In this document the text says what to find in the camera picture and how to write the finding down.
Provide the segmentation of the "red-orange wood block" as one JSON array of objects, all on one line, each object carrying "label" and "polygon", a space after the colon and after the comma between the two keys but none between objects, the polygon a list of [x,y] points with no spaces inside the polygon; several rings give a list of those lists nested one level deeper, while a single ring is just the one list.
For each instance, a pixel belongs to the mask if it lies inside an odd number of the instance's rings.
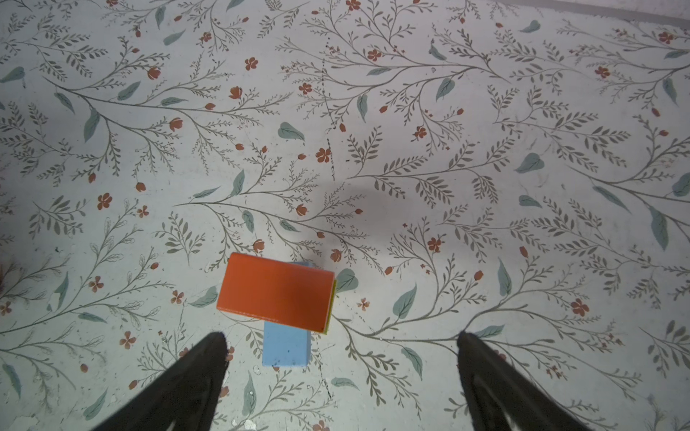
[{"label": "red-orange wood block", "polygon": [[[227,262],[217,310],[261,321],[285,317],[287,324],[295,318],[296,327],[321,333],[334,278],[332,271],[233,253]],[[285,299],[304,295],[308,314],[299,317],[280,312],[271,303],[271,297],[276,294],[283,294]]]}]

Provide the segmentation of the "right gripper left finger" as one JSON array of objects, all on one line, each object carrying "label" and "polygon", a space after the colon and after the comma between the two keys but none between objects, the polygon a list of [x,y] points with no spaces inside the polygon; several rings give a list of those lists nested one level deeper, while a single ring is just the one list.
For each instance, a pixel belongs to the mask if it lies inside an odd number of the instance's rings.
[{"label": "right gripper left finger", "polygon": [[97,430],[211,428],[226,375],[226,337],[211,332]]}]

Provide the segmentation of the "light blue wood block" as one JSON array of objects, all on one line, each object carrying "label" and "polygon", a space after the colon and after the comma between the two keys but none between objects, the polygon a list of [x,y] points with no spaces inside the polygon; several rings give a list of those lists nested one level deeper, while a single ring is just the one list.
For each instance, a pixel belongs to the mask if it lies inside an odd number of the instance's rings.
[{"label": "light blue wood block", "polygon": [[[302,317],[309,312],[305,296],[291,295],[285,299],[283,294],[271,297],[271,303],[280,312]],[[311,332],[295,326],[295,318],[287,324],[285,317],[276,318],[264,324],[264,345],[262,365],[274,368],[305,367],[310,358]]]}]

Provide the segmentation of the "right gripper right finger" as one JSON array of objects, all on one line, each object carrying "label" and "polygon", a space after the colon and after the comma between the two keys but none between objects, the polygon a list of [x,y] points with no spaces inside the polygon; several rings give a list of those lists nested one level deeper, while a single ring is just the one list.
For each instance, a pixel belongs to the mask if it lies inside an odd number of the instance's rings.
[{"label": "right gripper right finger", "polygon": [[480,338],[460,332],[457,366],[475,430],[585,430]]}]

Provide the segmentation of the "lime green wood block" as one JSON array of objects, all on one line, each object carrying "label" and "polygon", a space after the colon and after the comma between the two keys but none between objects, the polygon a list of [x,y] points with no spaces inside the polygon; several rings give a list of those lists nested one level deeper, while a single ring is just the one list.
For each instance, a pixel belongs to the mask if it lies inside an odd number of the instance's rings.
[{"label": "lime green wood block", "polygon": [[335,299],[337,296],[337,288],[338,288],[338,281],[337,281],[337,278],[334,278],[333,283],[332,283],[332,292],[331,292],[331,296],[330,296],[330,301],[329,301],[329,305],[328,305],[327,313],[326,313],[326,317],[325,317],[325,326],[323,327],[323,330],[321,332],[321,334],[323,334],[323,335],[326,335],[328,333],[328,330],[329,330],[329,326],[330,326],[330,322],[331,322],[331,318],[332,318],[332,310],[334,309],[334,302],[335,302]]}]

